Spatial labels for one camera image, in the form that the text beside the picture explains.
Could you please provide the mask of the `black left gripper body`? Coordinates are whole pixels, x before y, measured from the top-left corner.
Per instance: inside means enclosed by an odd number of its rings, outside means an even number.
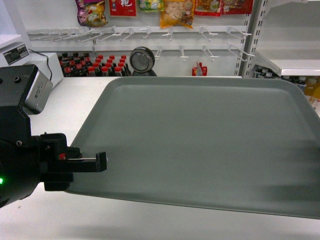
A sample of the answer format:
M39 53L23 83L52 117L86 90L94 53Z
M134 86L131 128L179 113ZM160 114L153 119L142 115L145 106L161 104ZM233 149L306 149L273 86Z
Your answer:
M0 190L31 192L43 182L47 191L64 191L73 181L65 162L80 150L68 147L63 133L32 135L23 110L39 68L34 64L0 69Z

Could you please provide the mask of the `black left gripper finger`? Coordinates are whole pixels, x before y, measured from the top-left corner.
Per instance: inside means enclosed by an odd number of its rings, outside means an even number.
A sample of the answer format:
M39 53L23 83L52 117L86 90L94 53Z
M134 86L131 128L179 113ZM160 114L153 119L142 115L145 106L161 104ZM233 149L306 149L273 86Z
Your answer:
M90 158L69 158L65 162L65 167L72 173L100 173L107 169L107 165L105 152L98 152Z

